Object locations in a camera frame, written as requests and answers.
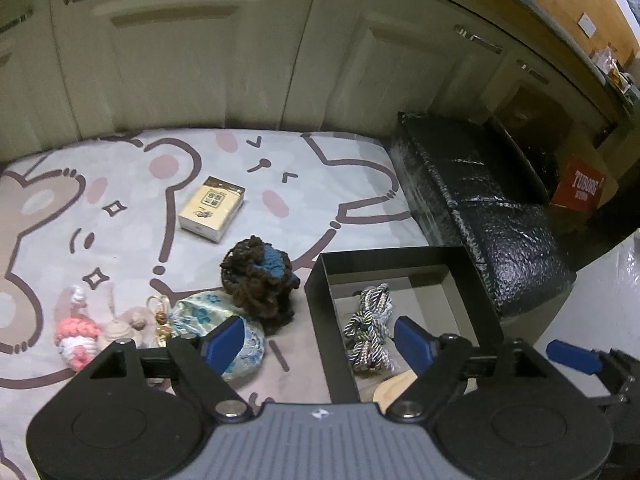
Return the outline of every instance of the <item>kitchen cabinet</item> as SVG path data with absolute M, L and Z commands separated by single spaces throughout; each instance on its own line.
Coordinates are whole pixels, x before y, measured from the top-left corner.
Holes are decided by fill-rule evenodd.
M 482 93 L 482 101 L 489 110 L 496 110 L 510 101 L 522 86 L 541 92 L 561 105 L 574 122 L 573 127 L 589 140 L 593 140 L 609 124 L 564 76 L 521 45 L 505 53 L 499 69 Z
M 0 6 L 0 161 L 78 140 L 50 24 L 49 0 Z
M 311 0 L 50 0 L 82 137 L 277 128 Z
M 399 110 L 466 118 L 513 45 L 447 0 L 313 0 L 283 128 L 384 136 Z

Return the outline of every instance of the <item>pink circle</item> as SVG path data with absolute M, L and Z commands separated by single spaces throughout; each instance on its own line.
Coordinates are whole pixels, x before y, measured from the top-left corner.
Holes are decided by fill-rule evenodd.
M 227 153 L 235 153 L 238 150 L 238 141 L 236 136 L 225 130 L 216 132 L 216 142 L 218 146 L 225 150 Z
M 173 155 L 160 155 L 149 163 L 149 171 L 154 177 L 164 180 L 178 173 L 179 166 Z
M 84 197 L 89 204 L 95 204 L 100 200 L 104 192 L 107 191 L 108 181 L 105 177 L 101 176 L 96 178 L 86 187 Z
M 267 206 L 267 209 L 272 215 L 278 218 L 286 218 L 289 216 L 289 206 L 285 204 L 279 194 L 271 189 L 262 193 L 262 203 Z

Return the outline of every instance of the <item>twisted rope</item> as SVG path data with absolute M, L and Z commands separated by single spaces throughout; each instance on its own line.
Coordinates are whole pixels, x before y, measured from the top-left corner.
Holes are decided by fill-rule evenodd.
M 342 330 L 353 371 L 393 370 L 389 352 L 383 347 L 392 311 L 386 283 L 360 293 L 360 306 Z

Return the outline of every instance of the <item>black box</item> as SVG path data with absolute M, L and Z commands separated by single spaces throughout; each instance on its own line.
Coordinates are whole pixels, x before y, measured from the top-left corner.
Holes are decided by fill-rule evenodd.
M 342 327 L 358 307 L 359 291 L 380 283 L 389 285 L 394 304 L 391 331 L 398 316 L 409 316 L 434 335 L 458 333 L 482 348 L 493 349 L 503 340 L 497 314 L 463 247 L 321 253 L 305 292 L 334 404 L 372 399 L 361 399 L 363 386 L 351 370 Z M 385 347 L 401 369 L 408 368 L 393 342 Z M 378 382 L 386 378 L 380 373 L 376 377 Z

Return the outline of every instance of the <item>brown scrunchie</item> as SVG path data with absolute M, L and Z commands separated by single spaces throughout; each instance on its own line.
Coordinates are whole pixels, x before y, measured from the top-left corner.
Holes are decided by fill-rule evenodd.
M 220 264 L 222 286 L 235 306 L 272 332 L 293 318 L 289 294 L 300 286 L 289 255 L 257 236 L 238 242 Z

